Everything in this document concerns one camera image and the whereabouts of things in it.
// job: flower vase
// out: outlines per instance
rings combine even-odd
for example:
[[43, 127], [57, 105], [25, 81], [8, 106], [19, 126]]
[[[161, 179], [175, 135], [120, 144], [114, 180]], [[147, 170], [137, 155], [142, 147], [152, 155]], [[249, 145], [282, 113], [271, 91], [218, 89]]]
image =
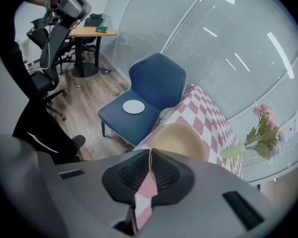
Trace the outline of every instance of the flower vase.
[[221, 156], [224, 159], [233, 158], [236, 156], [239, 156], [245, 152], [245, 146], [244, 144], [238, 144], [231, 147], [228, 147], [226, 149], [223, 149], [221, 151]]

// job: black pants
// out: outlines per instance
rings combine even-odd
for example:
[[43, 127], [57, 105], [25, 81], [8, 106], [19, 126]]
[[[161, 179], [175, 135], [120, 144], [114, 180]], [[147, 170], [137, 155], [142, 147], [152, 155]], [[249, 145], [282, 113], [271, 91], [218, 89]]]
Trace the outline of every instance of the black pants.
[[[50, 151], [41, 143], [57, 153]], [[73, 141], [65, 134], [55, 118], [50, 115], [41, 100], [30, 100], [14, 129], [13, 136], [30, 143], [36, 151], [49, 153], [55, 164], [74, 162], [77, 149]]]

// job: wooden bowl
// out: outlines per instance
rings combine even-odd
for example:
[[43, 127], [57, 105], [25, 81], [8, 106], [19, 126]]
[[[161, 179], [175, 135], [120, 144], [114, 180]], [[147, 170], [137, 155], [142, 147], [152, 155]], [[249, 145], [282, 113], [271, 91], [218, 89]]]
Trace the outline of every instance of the wooden bowl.
[[182, 154], [197, 161], [206, 161], [203, 142], [191, 126], [183, 123], [168, 124], [155, 136], [149, 153], [149, 172], [155, 184], [156, 181], [151, 168], [152, 149]]

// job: pink checkered cloth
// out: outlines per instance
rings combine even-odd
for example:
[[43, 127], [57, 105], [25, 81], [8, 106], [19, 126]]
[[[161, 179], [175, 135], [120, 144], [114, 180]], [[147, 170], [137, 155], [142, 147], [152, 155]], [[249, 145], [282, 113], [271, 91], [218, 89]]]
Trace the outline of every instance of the pink checkered cloth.
[[[208, 162], [226, 168], [238, 177], [243, 177], [241, 156], [223, 159], [221, 150], [238, 144], [235, 133], [229, 127], [224, 116], [199, 86], [190, 85], [183, 101], [149, 134], [135, 150], [150, 149], [156, 134], [167, 124], [185, 123], [193, 127], [203, 141]], [[151, 198], [157, 195], [157, 188], [148, 174], [135, 194], [136, 221], [140, 230], [152, 214]]]

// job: white plate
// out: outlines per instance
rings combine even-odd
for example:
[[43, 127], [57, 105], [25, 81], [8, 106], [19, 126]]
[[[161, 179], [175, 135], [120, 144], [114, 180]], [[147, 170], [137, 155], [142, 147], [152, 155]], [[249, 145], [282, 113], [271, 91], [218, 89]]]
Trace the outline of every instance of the white plate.
[[130, 114], [139, 114], [145, 110], [145, 106], [140, 101], [131, 100], [123, 104], [123, 109]]

